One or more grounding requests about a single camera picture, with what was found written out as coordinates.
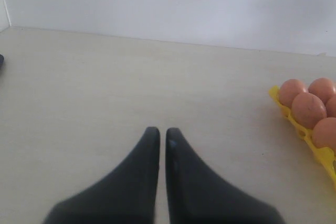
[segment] black object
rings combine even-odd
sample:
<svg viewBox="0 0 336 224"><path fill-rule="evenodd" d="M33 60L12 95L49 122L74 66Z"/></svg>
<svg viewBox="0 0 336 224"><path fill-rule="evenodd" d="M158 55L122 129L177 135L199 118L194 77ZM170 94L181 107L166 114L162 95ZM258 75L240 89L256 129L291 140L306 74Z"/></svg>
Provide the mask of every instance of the black object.
<svg viewBox="0 0 336 224"><path fill-rule="evenodd" d="M284 223L275 208L212 171L177 128L166 134L166 184L171 224Z"/></svg>
<svg viewBox="0 0 336 224"><path fill-rule="evenodd" d="M44 224L154 223L160 133L149 127L126 159L85 191L58 203Z"/></svg>

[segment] egg carton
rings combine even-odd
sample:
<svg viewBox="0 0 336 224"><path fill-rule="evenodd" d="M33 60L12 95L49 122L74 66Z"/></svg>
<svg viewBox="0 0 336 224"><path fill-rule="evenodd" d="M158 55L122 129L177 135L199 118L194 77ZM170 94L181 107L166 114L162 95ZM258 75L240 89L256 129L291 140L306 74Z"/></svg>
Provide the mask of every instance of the egg carton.
<svg viewBox="0 0 336 224"><path fill-rule="evenodd" d="M335 174L336 158L335 158L334 151L329 147L316 148L314 146L311 140L312 130L303 127L302 125L298 124L294 120L292 113L291 113L291 109L282 105L279 102L278 92L279 92L278 86L274 86L268 91L271 98L275 101L275 103L281 109L281 114L284 116L285 119L287 119L295 127L297 136L306 142L308 147L313 152L315 160L318 163L322 164L324 169L327 171L328 175L330 176L330 178L332 179L334 183L334 187L336 190L336 174Z"/></svg>

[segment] egg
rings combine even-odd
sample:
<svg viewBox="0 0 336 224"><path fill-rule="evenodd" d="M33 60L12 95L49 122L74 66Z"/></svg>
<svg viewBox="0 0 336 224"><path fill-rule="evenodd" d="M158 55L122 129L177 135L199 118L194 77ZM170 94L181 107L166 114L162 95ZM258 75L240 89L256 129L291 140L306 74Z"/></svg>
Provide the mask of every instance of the egg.
<svg viewBox="0 0 336 224"><path fill-rule="evenodd" d="M316 148L329 147L336 153L336 118L325 118L318 122L311 139Z"/></svg>
<svg viewBox="0 0 336 224"><path fill-rule="evenodd" d="M336 118L336 95L329 99L325 107L327 109L327 116Z"/></svg>
<svg viewBox="0 0 336 224"><path fill-rule="evenodd" d="M294 98L300 93L307 92L307 87L302 81L297 79L290 79L285 81L279 89L279 102L282 105L291 108Z"/></svg>
<svg viewBox="0 0 336 224"><path fill-rule="evenodd" d="M311 93L298 94L293 100L291 113L295 121L308 129L313 129L320 120L327 117L323 102Z"/></svg>
<svg viewBox="0 0 336 224"><path fill-rule="evenodd" d="M308 88L309 93L319 97L324 104L336 94L335 83L328 78L319 78L311 83Z"/></svg>

